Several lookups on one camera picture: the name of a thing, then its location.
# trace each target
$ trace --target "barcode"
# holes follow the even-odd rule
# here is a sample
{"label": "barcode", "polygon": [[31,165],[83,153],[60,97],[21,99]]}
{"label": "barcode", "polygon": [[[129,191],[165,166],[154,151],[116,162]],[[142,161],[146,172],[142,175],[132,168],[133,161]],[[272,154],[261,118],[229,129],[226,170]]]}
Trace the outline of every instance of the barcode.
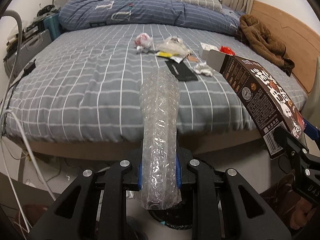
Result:
{"label": "barcode", "polygon": [[278,124],[276,127],[274,127],[269,133],[267,133],[263,138],[267,144],[267,147],[269,149],[269,152],[271,155],[276,154],[277,152],[281,151],[283,148],[275,141],[275,138],[273,136],[273,133],[275,132],[275,129],[279,126],[282,126],[283,128],[287,129],[284,125],[284,122],[282,121],[280,124]]}

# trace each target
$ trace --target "gray suitcase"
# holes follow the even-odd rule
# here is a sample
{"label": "gray suitcase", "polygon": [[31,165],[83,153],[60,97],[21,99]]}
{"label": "gray suitcase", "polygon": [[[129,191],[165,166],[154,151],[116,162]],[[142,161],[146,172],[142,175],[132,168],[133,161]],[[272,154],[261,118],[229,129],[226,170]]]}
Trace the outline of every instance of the gray suitcase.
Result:
{"label": "gray suitcase", "polygon": [[[46,46],[51,43],[51,37],[49,30],[45,30],[36,36],[34,36],[31,40],[23,43],[21,46],[21,52],[19,56],[19,62],[13,73],[13,82],[19,73],[23,70],[23,68],[32,60],[41,50],[43,50]],[[10,77],[13,64],[16,58],[17,52],[15,52],[7,61],[4,62],[4,69],[8,77]]]}

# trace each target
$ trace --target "blue gripper pad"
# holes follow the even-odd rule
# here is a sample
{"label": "blue gripper pad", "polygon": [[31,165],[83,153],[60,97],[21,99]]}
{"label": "blue gripper pad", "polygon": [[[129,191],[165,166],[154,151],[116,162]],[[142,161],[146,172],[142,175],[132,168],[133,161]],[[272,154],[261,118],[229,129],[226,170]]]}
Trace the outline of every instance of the blue gripper pad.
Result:
{"label": "blue gripper pad", "polygon": [[315,128],[311,123],[309,123],[306,119],[303,119],[306,127],[304,129],[304,133],[308,135],[311,140],[318,141],[319,140],[319,130]]}
{"label": "blue gripper pad", "polygon": [[[182,182],[181,182],[181,167],[180,167],[180,162],[178,158],[178,154],[176,155],[176,182],[177,186],[180,189]],[[142,183],[142,163],[140,162],[139,165],[139,178],[138,178],[138,187],[141,190],[141,183]]]}

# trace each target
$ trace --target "cardboard box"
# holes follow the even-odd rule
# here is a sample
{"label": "cardboard box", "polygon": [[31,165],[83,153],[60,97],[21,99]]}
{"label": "cardboard box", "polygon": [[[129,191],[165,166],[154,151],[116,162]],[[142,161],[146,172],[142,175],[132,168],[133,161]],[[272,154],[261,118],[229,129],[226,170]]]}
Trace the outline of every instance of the cardboard box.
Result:
{"label": "cardboard box", "polygon": [[303,118],[278,82],[258,62],[211,50],[207,65],[220,72],[238,95],[260,135],[271,159],[284,153],[273,132],[282,126],[299,139],[304,131]]}
{"label": "cardboard box", "polygon": [[200,43],[200,47],[199,47],[199,55],[200,55],[200,58],[204,59],[204,60],[207,60],[208,58],[208,55],[209,55],[209,51],[211,49],[214,49],[216,51],[219,51],[219,49],[214,46],[214,45],[210,45],[210,44],[206,44],[206,43]]}

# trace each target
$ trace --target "red packaging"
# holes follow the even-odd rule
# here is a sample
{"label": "red packaging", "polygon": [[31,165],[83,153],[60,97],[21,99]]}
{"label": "red packaging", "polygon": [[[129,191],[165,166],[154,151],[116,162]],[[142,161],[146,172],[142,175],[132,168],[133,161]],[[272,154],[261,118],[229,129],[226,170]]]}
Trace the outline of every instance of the red packaging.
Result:
{"label": "red packaging", "polygon": [[228,55],[231,55],[231,56],[235,56],[235,55],[236,55],[236,54],[232,51],[232,49],[230,49],[229,47],[224,47],[224,46],[221,46],[220,52],[223,52],[223,53],[228,54]]}

